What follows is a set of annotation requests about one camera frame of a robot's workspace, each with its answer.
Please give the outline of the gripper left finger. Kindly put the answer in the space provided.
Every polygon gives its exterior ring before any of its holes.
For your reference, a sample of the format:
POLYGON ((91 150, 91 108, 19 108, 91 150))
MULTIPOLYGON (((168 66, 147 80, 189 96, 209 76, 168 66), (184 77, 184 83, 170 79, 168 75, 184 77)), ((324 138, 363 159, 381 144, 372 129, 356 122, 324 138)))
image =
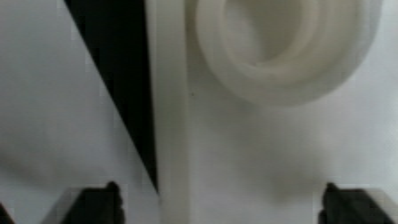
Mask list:
POLYGON ((100 187, 68 190, 58 224, 127 224, 122 187, 115 181, 100 187))

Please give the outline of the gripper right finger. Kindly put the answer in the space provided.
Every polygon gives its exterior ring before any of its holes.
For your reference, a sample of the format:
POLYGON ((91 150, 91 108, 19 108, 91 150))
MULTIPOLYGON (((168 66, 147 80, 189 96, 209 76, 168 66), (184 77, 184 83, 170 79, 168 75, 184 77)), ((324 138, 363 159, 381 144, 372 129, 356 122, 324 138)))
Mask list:
POLYGON ((319 224, 398 224, 363 189, 344 189, 330 182, 322 195, 319 224))

